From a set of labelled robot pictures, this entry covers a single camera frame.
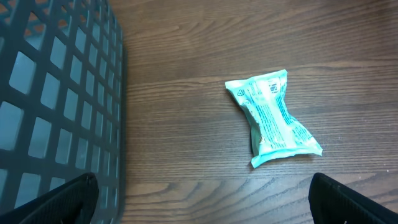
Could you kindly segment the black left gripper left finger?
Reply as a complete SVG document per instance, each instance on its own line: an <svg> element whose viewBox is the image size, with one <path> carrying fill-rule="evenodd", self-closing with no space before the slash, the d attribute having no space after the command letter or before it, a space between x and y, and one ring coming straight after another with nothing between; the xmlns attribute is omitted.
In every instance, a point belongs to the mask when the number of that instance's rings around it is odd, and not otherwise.
<svg viewBox="0 0 398 224"><path fill-rule="evenodd" d="M89 172L1 215L1 223L90 223L99 197L98 181Z"/></svg>

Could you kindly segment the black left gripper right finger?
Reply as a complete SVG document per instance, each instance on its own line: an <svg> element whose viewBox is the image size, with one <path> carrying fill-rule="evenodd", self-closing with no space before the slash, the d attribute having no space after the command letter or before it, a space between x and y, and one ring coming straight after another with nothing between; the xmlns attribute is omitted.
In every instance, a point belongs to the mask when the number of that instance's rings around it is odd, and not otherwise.
<svg viewBox="0 0 398 224"><path fill-rule="evenodd" d="M308 201L314 224L397 224L397 214L355 190L317 172Z"/></svg>

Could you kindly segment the teal snack packet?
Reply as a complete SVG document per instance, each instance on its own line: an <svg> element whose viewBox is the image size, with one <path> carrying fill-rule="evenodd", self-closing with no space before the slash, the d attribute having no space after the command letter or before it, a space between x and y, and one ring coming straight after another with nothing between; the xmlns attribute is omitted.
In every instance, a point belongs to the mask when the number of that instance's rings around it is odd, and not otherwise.
<svg viewBox="0 0 398 224"><path fill-rule="evenodd" d="M279 70L225 83L251 127L253 168L297 154L322 155L321 145L288 112L284 101L287 74L286 70Z"/></svg>

